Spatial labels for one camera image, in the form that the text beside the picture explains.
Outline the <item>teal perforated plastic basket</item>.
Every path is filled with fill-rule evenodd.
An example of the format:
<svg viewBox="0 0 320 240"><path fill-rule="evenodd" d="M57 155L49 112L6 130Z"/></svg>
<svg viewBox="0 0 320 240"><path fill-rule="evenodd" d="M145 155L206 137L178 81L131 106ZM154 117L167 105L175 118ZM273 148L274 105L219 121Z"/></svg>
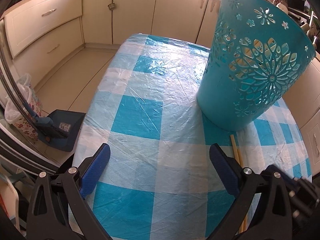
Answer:
<svg viewBox="0 0 320 240"><path fill-rule="evenodd" d="M221 0L197 93L204 115L238 131L281 98L316 56L306 32L266 0Z"/></svg>

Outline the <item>blue dustpan with brush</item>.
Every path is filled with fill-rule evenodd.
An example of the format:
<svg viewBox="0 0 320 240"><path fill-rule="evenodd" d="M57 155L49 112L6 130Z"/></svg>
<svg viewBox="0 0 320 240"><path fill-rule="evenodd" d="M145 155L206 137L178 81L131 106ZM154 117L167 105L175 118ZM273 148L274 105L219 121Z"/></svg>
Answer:
<svg viewBox="0 0 320 240"><path fill-rule="evenodd" d="M48 116L40 117L26 102L23 106L42 142L61 151L73 150L85 113L56 109Z"/></svg>

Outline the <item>blue checkered plastic tablecloth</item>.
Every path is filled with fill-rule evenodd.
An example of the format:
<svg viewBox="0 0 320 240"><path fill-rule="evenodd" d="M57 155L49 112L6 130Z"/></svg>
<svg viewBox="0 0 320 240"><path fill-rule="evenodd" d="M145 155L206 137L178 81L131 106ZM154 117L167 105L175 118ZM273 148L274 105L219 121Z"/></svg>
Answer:
<svg viewBox="0 0 320 240"><path fill-rule="evenodd" d="M87 111L75 166L101 144L111 157L86 200L114 239L205 239L233 202L209 159L231 133L197 101L209 49L136 34L118 49Z"/></svg>

